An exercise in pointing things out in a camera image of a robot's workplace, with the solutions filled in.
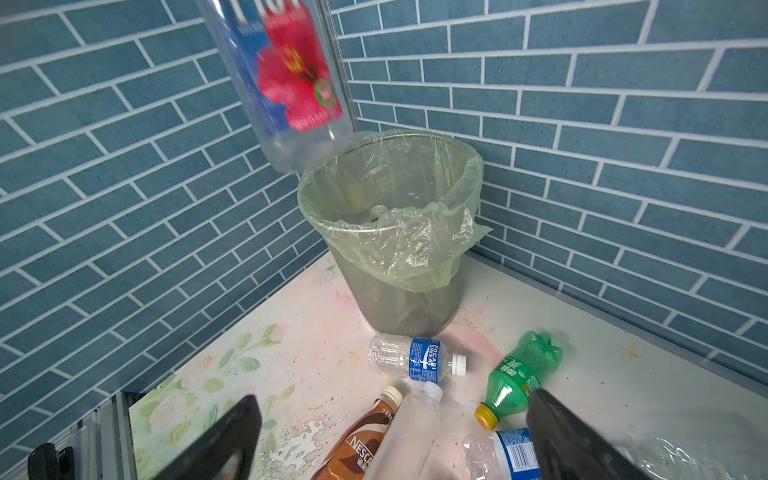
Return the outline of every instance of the table surface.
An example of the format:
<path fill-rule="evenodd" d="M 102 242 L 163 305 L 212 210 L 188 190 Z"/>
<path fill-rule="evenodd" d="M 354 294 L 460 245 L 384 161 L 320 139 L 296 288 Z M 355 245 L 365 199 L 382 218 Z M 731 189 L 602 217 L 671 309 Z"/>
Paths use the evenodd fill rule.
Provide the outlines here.
<path fill-rule="evenodd" d="M 564 350 L 545 388 L 611 441 L 682 415 L 768 437 L 768 399 L 480 261 L 464 256 L 462 274 L 461 305 L 436 338 L 467 355 L 467 376 L 442 384 L 443 428 L 421 478 L 468 477 L 461 440 L 479 429 L 472 413 L 488 373 L 531 329 Z M 263 417 L 250 478 L 309 478 L 385 386 L 410 383 L 369 370 L 373 334 L 333 258 L 321 257 L 131 407 L 139 478 L 248 394 Z M 502 427 L 524 422 L 514 415 Z"/>

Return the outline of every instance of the mesh trash can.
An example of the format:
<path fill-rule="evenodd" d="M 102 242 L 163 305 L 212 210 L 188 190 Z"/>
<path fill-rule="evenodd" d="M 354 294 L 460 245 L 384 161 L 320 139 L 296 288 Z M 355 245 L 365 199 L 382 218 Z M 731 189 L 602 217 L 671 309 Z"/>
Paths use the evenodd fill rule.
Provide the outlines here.
<path fill-rule="evenodd" d="M 362 314 L 381 333 L 434 336 L 461 299 L 461 255 L 475 223 L 482 159 L 428 131 L 362 132 L 304 172 L 299 208 L 323 235 Z"/>

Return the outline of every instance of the brick wall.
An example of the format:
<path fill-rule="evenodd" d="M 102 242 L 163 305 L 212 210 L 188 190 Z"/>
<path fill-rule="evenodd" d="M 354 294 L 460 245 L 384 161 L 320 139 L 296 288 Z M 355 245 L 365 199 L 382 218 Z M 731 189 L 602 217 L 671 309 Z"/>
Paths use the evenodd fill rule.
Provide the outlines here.
<path fill-rule="evenodd" d="M 318 257 L 188 0 L 0 4 L 0 475 Z"/>
<path fill-rule="evenodd" d="M 364 128 L 485 159 L 475 252 L 768 385 L 768 3 L 331 5 Z"/>

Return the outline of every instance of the red hibiscus flower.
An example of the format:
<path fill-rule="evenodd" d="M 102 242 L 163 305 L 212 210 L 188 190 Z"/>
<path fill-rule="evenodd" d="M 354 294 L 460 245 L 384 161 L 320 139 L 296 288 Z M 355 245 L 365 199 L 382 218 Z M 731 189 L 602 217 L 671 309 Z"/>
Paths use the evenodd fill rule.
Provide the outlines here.
<path fill-rule="evenodd" d="M 285 11 L 264 18 L 272 47 L 259 53 L 259 89 L 286 106 L 288 124 L 309 131 L 342 115 L 315 25 L 304 4 L 285 2 Z"/>

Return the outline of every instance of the brown bottle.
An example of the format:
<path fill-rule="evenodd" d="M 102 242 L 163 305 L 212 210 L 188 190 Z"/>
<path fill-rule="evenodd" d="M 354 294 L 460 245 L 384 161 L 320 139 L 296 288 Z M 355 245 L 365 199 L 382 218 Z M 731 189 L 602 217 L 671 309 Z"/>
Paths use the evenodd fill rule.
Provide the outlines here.
<path fill-rule="evenodd" d="M 386 387 L 373 409 L 336 443 L 312 480 L 360 480 L 401 403 L 402 393 L 393 386 Z"/>

